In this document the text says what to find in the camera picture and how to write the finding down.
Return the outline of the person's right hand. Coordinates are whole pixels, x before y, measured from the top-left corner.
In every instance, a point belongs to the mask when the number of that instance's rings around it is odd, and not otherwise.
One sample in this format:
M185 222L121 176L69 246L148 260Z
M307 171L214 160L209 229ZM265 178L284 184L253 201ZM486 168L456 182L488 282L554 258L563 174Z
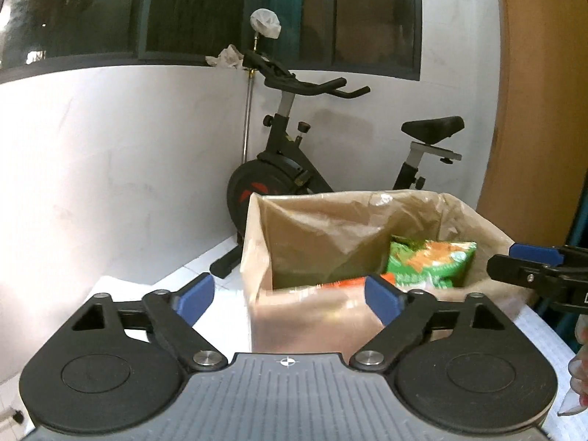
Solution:
M583 345L568 364L570 387L579 395L580 405L588 406L588 347Z

